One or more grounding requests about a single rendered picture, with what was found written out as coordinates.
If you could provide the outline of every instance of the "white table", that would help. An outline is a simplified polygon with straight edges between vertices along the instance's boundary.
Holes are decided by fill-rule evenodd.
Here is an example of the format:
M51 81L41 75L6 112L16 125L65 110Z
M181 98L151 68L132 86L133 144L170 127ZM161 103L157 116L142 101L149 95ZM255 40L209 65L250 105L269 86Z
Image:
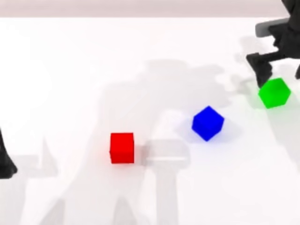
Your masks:
M266 110L245 61L275 49L254 36L269 19L1 19L20 172L0 181L0 225L299 224L299 62L273 64L293 95ZM207 105L225 117L210 142L190 128ZM110 132L134 132L135 165L110 164Z

